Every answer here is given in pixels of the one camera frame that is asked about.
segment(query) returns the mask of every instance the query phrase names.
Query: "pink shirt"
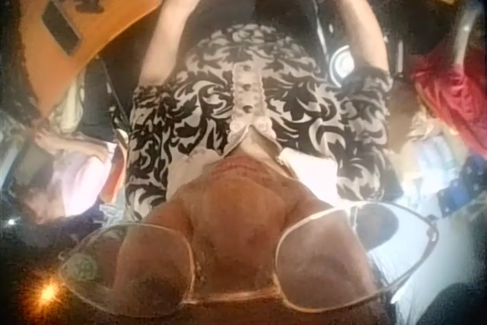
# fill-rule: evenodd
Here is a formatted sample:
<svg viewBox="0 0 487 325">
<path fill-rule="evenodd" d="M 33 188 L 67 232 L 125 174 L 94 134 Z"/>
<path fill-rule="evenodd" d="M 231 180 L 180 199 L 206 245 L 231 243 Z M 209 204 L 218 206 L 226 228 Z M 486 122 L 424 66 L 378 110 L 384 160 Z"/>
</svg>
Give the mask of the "pink shirt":
<svg viewBox="0 0 487 325">
<path fill-rule="evenodd" d="M 97 201 L 105 185 L 116 145 L 106 142 L 109 157 L 104 163 L 96 156 L 65 151 L 56 162 L 52 184 L 61 186 L 65 217 L 81 215 Z"/>
</svg>

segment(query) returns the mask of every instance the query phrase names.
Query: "wooden desk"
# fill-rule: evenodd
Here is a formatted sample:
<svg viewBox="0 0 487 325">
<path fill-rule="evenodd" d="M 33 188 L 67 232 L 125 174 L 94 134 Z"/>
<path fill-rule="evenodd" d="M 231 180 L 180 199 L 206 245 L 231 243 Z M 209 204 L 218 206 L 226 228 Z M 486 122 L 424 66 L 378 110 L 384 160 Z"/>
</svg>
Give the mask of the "wooden desk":
<svg viewBox="0 0 487 325">
<path fill-rule="evenodd" d="M 65 15 L 81 35 L 80 46 L 72 56 L 68 56 L 41 20 L 50 0 L 19 1 L 24 67 L 43 116 L 47 116 L 61 100 L 75 76 L 93 57 L 111 40 L 161 3 L 161 0 L 102 0 L 103 13 L 83 14 L 76 10 L 77 2 L 63 1 L 61 6 Z"/>
</svg>

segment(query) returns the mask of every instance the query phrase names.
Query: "eyeglasses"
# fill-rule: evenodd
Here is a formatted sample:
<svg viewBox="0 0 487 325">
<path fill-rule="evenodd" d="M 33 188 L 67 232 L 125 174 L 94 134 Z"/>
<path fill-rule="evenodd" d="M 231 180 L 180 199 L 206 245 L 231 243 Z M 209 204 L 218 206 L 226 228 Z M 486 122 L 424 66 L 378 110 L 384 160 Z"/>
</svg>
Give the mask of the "eyeglasses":
<svg viewBox="0 0 487 325">
<path fill-rule="evenodd" d="M 218 289 L 200 263 L 207 259 L 195 255 L 185 236 L 136 223 L 95 231 L 68 254 L 59 275 L 82 301 L 115 315 L 162 317 L 188 304 L 258 298 L 312 314 L 397 291 L 437 242 L 436 227 L 413 211 L 355 202 L 287 228 L 269 271 L 260 273 L 269 275 L 255 275 L 250 287 Z"/>
</svg>

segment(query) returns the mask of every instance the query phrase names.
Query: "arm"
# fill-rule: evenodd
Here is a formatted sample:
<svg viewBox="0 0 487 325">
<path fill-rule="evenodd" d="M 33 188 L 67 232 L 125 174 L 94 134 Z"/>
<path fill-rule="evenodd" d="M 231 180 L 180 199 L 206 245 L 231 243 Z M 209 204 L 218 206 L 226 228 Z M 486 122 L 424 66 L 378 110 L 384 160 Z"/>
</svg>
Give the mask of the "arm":
<svg viewBox="0 0 487 325">
<path fill-rule="evenodd" d="M 105 145 L 95 142 L 73 139 L 67 136 L 60 136 L 48 132 L 38 132 L 35 137 L 36 143 L 50 154 L 63 151 L 78 151 L 86 155 L 96 156 L 101 161 L 109 156 L 108 148 Z"/>
<path fill-rule="evenodd" d="M 176 65 L 181 35 L 200 0 L 166 0 L 142 63 L 139 85 L 163 84 Z"/>
<path fill-rule="evenodd" d="M 388 72 L 383 34 L 367 0 L 336 0 L 336 4 L 349 35 L 355 64 Z"/>
</svg>

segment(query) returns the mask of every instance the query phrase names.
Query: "light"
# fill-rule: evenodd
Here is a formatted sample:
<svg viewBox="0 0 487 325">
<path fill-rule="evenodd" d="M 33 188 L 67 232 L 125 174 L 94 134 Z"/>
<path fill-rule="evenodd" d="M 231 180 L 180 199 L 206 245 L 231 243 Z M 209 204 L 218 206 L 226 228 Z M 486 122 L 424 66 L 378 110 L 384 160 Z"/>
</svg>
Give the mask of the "light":
<svg viewBox="0 0 487 325">
<path fill-rule="evenodd" d="M 56 299 L 58 293 L 58 286 L 54 283 L 49 283 L 46 285 L 40 293 L 40 303 L 48 304 Z"/>
</svg>

